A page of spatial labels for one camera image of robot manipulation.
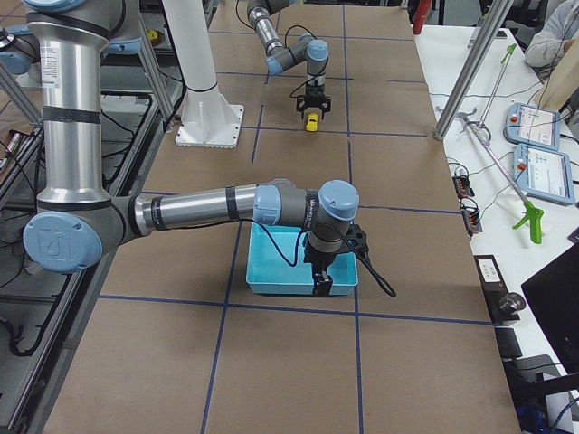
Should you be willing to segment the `black gripper, second arm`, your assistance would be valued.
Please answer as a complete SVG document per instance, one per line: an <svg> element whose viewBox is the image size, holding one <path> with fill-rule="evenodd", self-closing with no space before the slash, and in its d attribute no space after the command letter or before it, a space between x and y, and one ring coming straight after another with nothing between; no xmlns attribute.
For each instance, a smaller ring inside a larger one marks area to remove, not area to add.
<svg viewBox="0 0 579 434"><path fill-rule="evenodd" d="M331 98L324 85L307 85L305 93L297 96L296 110L301 118L306 109L320 109L322 118L331 111Z"/></svg>

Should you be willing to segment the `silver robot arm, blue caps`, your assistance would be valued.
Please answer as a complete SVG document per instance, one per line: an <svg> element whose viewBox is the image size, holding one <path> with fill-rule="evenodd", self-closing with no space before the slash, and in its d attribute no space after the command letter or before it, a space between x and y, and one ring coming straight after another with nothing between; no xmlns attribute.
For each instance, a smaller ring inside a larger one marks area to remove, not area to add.
<svg viewBox="0 0 579 434"><path fill-rule="evenodd" d="M184 80L185 100L177 144L235 147L244 108L219 91L202 1L162 1ZM46 185L37 214L24 227L24 248L45 269L71 274L97 264L152 231L197 229L225 222L297 227L304 235L303 262L310 264L303 294L328 297L331 264L353 251L346 234L354 225L359 195L342 180L319 190L299 189L278 179L192 194L111 197L102 180L100 62L107 50L138 52L138 1L22 1L27 27L37 42L43 87ZM294 1L248 1L247 17L258 35L270 75L305 61L306 94L297 111L331 107L326 98L327 43L303 35L288 47L271 15Z"/></svg>

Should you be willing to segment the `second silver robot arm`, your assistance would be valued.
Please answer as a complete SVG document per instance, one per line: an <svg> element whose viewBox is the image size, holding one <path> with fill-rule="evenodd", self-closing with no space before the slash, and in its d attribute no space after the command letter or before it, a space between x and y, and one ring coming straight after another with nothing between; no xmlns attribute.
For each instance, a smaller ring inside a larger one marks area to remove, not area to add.
<svg viewBox="0 0 579 434"><path fill-rule="evenodd" d="M288 45L280 39L271 20L274 14L293 4L295 1L248 1L248 23L264 48L270 75L279 76L302 62L306 63L307 78L290 96L296 100L296 110L301 115L307 109L319 109L324 117L331 111L331 98L326 93L327 42L306 31L295 43Z"/></svg>

